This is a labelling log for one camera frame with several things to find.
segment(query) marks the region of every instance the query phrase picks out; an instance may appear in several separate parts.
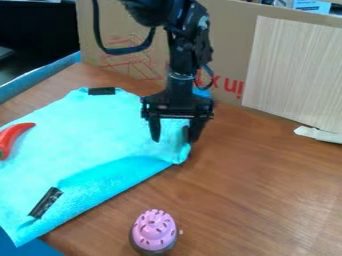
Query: table surface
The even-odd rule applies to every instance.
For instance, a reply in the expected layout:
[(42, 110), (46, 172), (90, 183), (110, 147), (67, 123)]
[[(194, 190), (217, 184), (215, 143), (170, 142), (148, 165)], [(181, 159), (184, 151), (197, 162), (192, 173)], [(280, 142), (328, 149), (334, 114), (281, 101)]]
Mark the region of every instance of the table surface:
[[(139, 95), (152, 82), (76, 64), (0, 106), (0, 125), (78, 87)], [(342, 151), (294, 135), (281, 118), (218, 104), (188, 161), (43, 237), (65, 255), (136, 255), (128, 231), (144, 210), (169, 211), (184, 231), (172, 255), (342, 255)]]

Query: round pink object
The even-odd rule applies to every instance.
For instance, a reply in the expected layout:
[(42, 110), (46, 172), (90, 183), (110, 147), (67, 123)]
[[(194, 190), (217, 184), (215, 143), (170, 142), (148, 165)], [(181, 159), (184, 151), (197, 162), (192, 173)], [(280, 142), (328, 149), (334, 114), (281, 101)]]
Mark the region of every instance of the round pink object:
[(142, 249), (159, 251), (174, 243), (177, 232), (176, 223), (170, 214), (153, 209), (137, 218), (132, 228), (132, 238)]

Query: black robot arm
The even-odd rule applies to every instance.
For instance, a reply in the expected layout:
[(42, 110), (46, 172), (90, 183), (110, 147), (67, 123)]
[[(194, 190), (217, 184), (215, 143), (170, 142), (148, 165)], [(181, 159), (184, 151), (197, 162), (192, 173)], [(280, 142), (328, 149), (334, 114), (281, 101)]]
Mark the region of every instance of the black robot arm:
[[(214, 76), (207, 66), (212, 61), (213, 53), (207, 9), (195, 0), (120, 0), (139, 24), (151, 27), (151, 30), (139, 46), (108, 49), (104, 47), (99, 32), (99, 6), (97, 0), (92, 1), (95, 38), (100, 48), (108, 54), (121, 55), (145, 50), (153, 41), (156, 27), (164, 27), (170, 48), (168, 82), (165, 90), (142, 99), (142, 117), (149, 121), (151, 136), (156, 142), (160, 139), (161, 118), (190, 119), (188, 141), (197, 141), (207, 121), (213, 118), (214, 106), (211, 99), (192, 92), (200, 68), (203, 67), (212, 79)], [(212, 82), (199, 88), (206, 90), (211, 85)]]

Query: red plastic piece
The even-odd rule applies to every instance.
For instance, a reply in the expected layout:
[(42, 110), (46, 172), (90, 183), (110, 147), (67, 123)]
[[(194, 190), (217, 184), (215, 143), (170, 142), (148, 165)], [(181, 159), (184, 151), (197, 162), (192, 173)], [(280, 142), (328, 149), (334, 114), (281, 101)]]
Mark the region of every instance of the red plastic piece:
[(34, 127), (35, 123), (15, 124), (0, 132), (0, 160), (6, 160), (11, 153), (16, 139), (27, 130)]

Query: cloth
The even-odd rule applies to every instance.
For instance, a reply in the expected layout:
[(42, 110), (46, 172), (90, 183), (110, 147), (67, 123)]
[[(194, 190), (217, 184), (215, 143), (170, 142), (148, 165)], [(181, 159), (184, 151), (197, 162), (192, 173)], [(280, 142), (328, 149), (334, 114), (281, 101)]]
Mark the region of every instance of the cloth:
[[(0, 161), (0, 226), (16, 246), (155, 175), (190, 152), (182, 127), (162, 120), (160, 143), (140, 116), (138, 96), (90, 96), (83, 88), (7, 126), (35, 122)], [(63, 195), (41, 219), (28, 216), (51, 188)]]

